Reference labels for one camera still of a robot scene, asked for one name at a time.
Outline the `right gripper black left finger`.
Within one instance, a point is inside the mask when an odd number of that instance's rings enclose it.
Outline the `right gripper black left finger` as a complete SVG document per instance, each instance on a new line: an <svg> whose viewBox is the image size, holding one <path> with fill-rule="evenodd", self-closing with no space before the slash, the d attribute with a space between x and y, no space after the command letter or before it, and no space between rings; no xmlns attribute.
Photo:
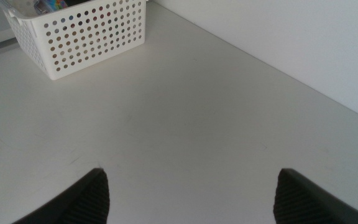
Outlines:
<svg viewBox="0 0 358 224"><path fill-rule="evenodd" d="M106 224L109 206L108 177L102 168L94 168L61 194L16 223Z"/></svg>

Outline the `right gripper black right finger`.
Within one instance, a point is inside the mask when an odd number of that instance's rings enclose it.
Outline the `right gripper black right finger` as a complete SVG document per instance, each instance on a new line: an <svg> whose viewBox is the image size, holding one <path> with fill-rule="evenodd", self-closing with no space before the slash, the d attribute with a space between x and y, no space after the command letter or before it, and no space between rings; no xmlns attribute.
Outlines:
<svg viewBox="0 0 358 224"><path fill-rule="evenodd" d="M277 223L358 224L358 210L294 169L278 175L273 215Z"/></svg>

